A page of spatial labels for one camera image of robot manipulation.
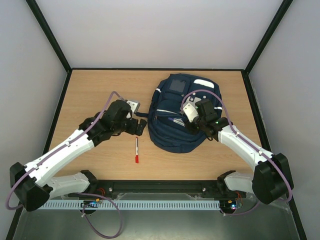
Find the purple capped marker pen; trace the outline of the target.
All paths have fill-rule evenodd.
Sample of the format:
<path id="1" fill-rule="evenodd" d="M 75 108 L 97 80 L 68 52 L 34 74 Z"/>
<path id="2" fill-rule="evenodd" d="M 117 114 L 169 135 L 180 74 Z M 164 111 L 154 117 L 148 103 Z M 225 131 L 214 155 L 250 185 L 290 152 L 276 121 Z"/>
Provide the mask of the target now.
<path id="1" fill-rule="evenodd" d="M 183 122 L 183 120 L 181 120 L 180 118 L 172 118 L 172 117 L 169 117 L 168 120 L 176 123 L 176 124 L 179 124 L 181 126 L 185 126 L 185 123 Z"/>

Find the navy blue student backpack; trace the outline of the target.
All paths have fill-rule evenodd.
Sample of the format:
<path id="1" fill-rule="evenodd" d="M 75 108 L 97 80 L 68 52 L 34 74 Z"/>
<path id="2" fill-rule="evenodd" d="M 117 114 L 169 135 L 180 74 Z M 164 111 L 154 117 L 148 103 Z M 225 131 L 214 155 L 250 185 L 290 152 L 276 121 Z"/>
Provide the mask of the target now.
<path id="1" fill-rule="evenodd" d="M 160 149 L 185 154 L 206 140 L 207 137 L 203 133 L 193 135 L 185 126 L 168 120 L 181 119 L 184 124 L 189 121 L 187 116 L 181 113 L 181 103 L 185 96 L 196 90 L 198 92 L 193 93 L 191 97 L 196 100 L 209 99 L 220 118 L 222 104 L 212 94 L 203 92 L 211 91 L 221 98 L 219 85 L 211 79 L 186 73 L 171 74 L 162 80 L 153 93 L 148 113 L 135 113 L 138 117 L 147 118 L 150 140 Z"/>

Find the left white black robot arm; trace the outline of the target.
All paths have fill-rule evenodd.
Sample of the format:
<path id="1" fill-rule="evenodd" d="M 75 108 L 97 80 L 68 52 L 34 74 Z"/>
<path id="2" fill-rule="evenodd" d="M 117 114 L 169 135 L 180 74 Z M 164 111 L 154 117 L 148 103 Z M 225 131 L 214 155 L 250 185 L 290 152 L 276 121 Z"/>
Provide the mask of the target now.
<path id="1" fill-rule="evenodd" d="M 18 197 L 20 207 L 32 212 L 52 198 L 93 191 L 98 181 L 88 170 L 63 177 L 55 174 L 111 137 L 123 132 L 141 136 L 147 122 L 133 118 L 139 107 L 138 101 L 117 99 L 106 110 L 86 118 L 66 140 L 43 156 L 25 165 L 13 164 L 9 169 L 10 193 Z"/>

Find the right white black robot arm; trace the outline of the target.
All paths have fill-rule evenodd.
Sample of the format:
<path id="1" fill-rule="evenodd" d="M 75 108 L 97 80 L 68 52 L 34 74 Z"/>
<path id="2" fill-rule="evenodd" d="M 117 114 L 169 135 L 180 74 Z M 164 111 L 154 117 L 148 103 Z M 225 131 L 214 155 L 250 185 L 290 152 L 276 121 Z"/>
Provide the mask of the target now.
<path id="1" fill-rule="evenodd" d="M 252 174 L 237 171 L 225 173 L 219 179 L 218 191 L 229 196 L 234 191 L 254 194 L 263 204 L 270 204 L 294 188 L 289 161 L 282 153 L 272 152 L 243 135 L 226 117 L 218 117 L 209 99 L 188 97 L 182 106 L 186 128 L 204 132 L 206 138 L 229 147 L 252 169 Z"/>

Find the red marker pen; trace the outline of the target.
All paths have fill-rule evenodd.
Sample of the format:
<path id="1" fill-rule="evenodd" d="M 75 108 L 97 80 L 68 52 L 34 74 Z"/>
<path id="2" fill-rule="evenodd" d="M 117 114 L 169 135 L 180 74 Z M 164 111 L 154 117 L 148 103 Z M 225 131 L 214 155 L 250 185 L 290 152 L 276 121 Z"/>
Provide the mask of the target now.
<path id="1" fill-rule="evenodd" d="M 135 163 L 139 163 L 139 139 L 135 138 Z"/>

